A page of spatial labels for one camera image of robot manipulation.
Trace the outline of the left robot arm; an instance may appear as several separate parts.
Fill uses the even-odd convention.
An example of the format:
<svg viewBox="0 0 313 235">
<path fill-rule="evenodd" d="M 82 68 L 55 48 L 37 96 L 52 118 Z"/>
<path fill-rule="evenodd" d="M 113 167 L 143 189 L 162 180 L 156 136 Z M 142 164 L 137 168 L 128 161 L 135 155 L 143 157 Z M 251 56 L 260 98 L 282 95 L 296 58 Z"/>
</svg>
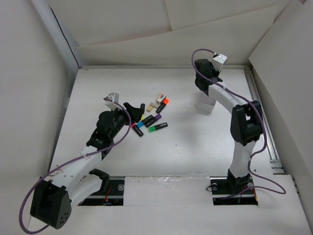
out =
<svg viewBox="0 0 313 235">
<path fill-rule="evenodd" d="M 34 188 L 30 215 L 48 226 L 60 229 L 69 219 L 72 207 L 90 194 L 104 194 L 109 189 L 109 174 L 96 169 L 117 144 L 115 136 L 125 126 L 139 122 L 144 106 L 139 108 L 125 102 L 122 106 L 106 100 L 109 111 L 99 115 L 96 129 L 92 133 L 78 160 L 57 167 L 42 177 Z"/>
</svg>

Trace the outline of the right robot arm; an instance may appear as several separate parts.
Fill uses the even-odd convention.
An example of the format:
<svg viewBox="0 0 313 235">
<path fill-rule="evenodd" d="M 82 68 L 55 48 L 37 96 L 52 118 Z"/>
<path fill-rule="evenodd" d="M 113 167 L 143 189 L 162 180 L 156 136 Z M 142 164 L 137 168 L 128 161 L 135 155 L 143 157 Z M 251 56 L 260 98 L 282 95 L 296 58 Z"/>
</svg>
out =
<svg viewBox="0 0 313 235">
<path fill-rule="evenodd" d="M 212 61 L 199 59 L 193 62 L 193 67 L 196 71 L 196 86 L 208 100 L 218 101 L 231 114 L 230 133 L 234 140 L 232 164 L 226 179 L 211 181 L 217 185 L 217 190 L 212 193 L 228 199 L 253 187 L 249 172 L 251 156 L 264 132 L 264 125 L 258 101 L 249 101 L 225 88 L 223 80 L 219 78 L 225 60 L 224 55 L 216 56 Z"/>
</svg>

